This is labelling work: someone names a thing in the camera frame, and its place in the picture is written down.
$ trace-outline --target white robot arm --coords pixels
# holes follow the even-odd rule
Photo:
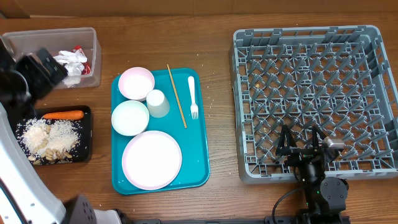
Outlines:
[[[5,224],[122,224],[114,210],[93,210],[79,195],[62,203],[36,174],[19,146],[11,125],[33,110],[37,99],[50,93],[67,75],[45,50],[17,63],[0,42],[0,216]]]

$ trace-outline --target cable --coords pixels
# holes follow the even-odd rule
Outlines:
[[[283,199],[285,199],[286,197],[288,197],[289,195],[291,195],[291,194],[293,194],[293,193],[296,193],[296,192],[298,192],[299,190],[302,190],[302,189],[304,189],[304,188],[305,188],[305,186],[301,186],[301,187],[299,187],[299,188],[297,188],[297,189],[294,189],[294,190],[291,190],[290,192],[287,192],[285,195],[281,196],[281,198],[275,203],[274,208],[272,209],[272,221],[274,221],[274,224],[278,224],[278,223],[276,222],[276,219],[275,219],[275,211],[276,211],[276,207],[278,206],[278,204],[279,204]]]
[[[299,178],[297,177],[296,168],[297,168],[297,167],[294,167],[294,168],[293,168],[294,178],[296,178],[297,182],[300,183]]]

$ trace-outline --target gray dish rack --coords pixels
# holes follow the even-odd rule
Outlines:
[[[229,56],[243,182],[295,182],[275,155],[283,124],[298,147],[314,124],[345,142],[326,176],[398,176],[398,93],[377,27],[237,30]]]

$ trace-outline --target fork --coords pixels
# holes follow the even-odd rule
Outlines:
[[[195,80],[193,77],[188,77],[189,92],[191,93],[191,115],[192,119],[198,119],[198,105],[195,103]]]

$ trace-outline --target chopstick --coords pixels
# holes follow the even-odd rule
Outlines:
[[[170,79],[171,79],[171,81],[172,81],[172,85],[173,85],[173,89],[174,89],[175,98],[177,99],[178,107],[180,108],[180,114],[181,114],[182,122],[184,123],[184,127],[187,128],[187,124],[186,124],[186,122],[185,122],[184,114],[182,113],[182,108],[181,108],[181,104],[180,104],[180,99],[178,98],[177,90],[175,89],[175,85],[174,85],[174,80],[173,80],[172,72],[170,71],[170,67],[169,67],[168,64],[167,64],[167,69],[169,70],[169,75],[170,75]]]

